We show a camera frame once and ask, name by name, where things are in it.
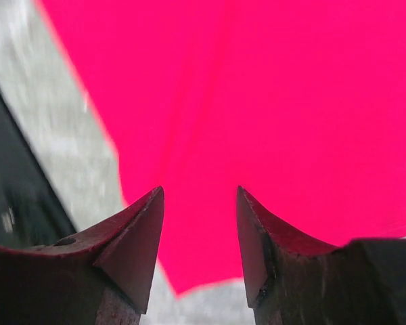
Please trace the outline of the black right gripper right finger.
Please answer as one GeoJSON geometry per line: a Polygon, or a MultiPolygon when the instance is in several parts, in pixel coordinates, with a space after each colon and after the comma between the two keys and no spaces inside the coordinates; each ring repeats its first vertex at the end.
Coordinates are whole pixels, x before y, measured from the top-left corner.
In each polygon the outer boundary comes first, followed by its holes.
{"type": "Polygon", "coordinates": [[[257,324],[406,324],[406,239],[322,242],[237,191],[246,300],[257,324]]]}

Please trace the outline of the red t shirt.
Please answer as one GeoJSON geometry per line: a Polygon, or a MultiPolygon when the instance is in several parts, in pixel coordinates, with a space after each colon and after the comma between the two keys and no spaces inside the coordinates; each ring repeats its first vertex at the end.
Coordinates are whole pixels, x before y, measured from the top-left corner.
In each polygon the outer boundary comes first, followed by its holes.
{"type": "Polygon", "coordinates": [[[238,186],[333,245],[406,236],[406,1],[41,1],[175,294],[242,276],[238,186]]]}

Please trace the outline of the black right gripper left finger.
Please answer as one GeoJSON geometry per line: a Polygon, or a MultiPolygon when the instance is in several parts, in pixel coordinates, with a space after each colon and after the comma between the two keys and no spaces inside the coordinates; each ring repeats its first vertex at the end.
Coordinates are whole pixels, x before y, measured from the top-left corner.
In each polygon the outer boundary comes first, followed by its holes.
{"type": "Polygon", "coordinates": [[[0,246],[0,324],[138,324],[148,309],[164,218],[154,188],[57,243],[0,246]]]}

